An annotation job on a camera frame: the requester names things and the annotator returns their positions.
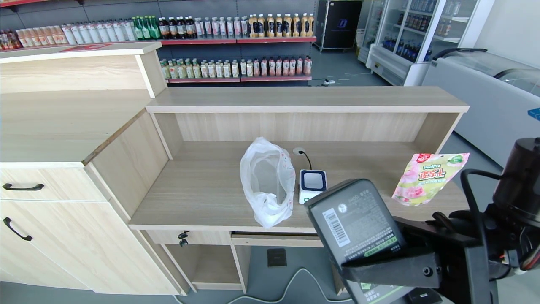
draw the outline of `cabinet door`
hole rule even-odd
[[[11,213],[12,202],[2,201],[2,219],[9,217],[10,225],[23,236],[27,232],[20,227],[19,217]],[[88,289],[59,265],[50,260],[32,245],[11,231],[4,223],[0,228],[0,269],[1,279],[8,282],[38,286]]]
[[[178,294],[108,202],[10,201],[2,211],[97,293]]]

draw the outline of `gray wall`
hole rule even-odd
[[[49,1],[18,6],[18,12],[0,9],[0,29],[12,30],[89,22],[102,19],[156,15],[163,17],[236,17],[249,14],[315,13],[315,0],[87,0]],[[253,59],[262,56],[305,56],[310,43],[166,45],[159,58],[197,58],[199,60]]]

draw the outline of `black drawer handle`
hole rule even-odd
[[[11,190],[11,191],[39,191],[41,189],[43,189],[43,187],[45,187],[44,184],[37,184],[31,188],[12,188],[13,185],[12,184],[9,184],[9,183],[6,183],[2,186],[2,188],[6,189],[6,190]]]
[[[4,224],[6,226],[8,226],[9,229],[11,229],[11,231],[13,231],[16,235],[18,235],[21,239],[25,240],[25,241],[31,241],[33,239],[33,237],[31,237],[30,235],[27,235],[27,236],[22,236],[21,234],[19,234],[19,232],[16,232],[15,229],[13,229],[13,227],[11,226],[11,219],[9,217],[6,217],[4,219]]]

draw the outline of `glass door refrigerator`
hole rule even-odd
[[[380,32],[379,25],[381,24],[382,14],[387,1],[388,0],[373,0],[369,10],[368,21],[366,23],[366,33],[364,34],[364,39],[360,46],[360,53],[358,54],[358,60],[362,63],[366,63],[369,48],[375,43],[377,34]]]
[[[473,48],[495,0],[386,0],[366,66],[392,85],[421,85],[431,57]]]

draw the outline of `snack bag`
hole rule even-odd
[[[405,206],[428,203],[463,168],[469,153],[413,155],[392,198]]]

